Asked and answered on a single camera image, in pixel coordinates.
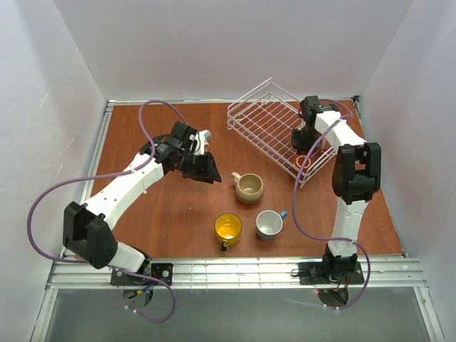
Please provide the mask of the dark brown glazed mug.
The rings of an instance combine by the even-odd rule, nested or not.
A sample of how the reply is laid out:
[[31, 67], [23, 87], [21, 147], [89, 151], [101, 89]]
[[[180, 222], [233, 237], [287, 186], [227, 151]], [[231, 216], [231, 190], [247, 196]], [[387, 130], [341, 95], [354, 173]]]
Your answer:
[[295, 155], [293, 159], [293, 164], [300, 169], [304, 168], [304, 171], [310, 168], [312, 160], [310, 157], [307, 157], [305, 154]]

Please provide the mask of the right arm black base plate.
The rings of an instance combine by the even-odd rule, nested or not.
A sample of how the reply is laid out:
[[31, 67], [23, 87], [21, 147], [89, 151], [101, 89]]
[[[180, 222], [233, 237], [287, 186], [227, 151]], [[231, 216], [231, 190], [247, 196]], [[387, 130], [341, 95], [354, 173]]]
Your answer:
[[354, 270], [332, 270], [323, 268], [322, 261], [305, 261], [297, 264], [291, 270], [290, 275], [298, 278], [301, 285], [321, 285], [321, 284], [343, 284], [361, 285], [365, 283], [361, 264], [356, 263]]

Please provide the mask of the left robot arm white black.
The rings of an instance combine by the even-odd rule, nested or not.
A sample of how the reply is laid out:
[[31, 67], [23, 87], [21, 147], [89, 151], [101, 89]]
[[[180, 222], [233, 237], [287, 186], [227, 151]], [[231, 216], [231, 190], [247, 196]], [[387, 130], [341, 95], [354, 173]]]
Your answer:
[[63, 215], [63, 245], [95, 269], [109, 266], [150, 275], [149, 256], [113, 235], [118, 220], [147, 189], [168, 172], [179, 170], [184, 178], [212, 184], [221, 182], [209, 152], [209, 130], [198, 131], [176, 122], [168, 134], [145, 143], [124, 175], [117, 176], [85, 202], [70, 203]]

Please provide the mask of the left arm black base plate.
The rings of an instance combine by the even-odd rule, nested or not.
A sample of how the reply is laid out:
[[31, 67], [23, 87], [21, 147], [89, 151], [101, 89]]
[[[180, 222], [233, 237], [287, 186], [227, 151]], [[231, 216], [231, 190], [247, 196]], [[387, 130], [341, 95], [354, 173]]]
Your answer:
[[[174, 265], [172, 263], [152, 263], [140, 268], [139, 273], [151, 276], [167, 285], [172, 284]], [[125, 275], [123, 272], [112, 271], [110, 285], [112, 286], [147, 286], [151, 283], [148, 279]]]

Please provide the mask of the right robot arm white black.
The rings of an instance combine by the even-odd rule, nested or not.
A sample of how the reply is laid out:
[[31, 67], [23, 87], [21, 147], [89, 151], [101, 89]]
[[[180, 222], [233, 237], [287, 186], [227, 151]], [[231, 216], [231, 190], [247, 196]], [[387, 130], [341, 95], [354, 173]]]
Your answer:
[[322, 260], [300, 263], [296, 275], [301, 284], [362, 284], [357, 240], [363, 213], [380, 189], [380, 145], [357, 135], [334, 103], [322, 104], [312, 95], [299, 105], [302, 123], [291, 133], [292, 146], [310, 157], [326, 141], [336, 152], [332, 188], [337, 209], [333, 233], [325, 240]]

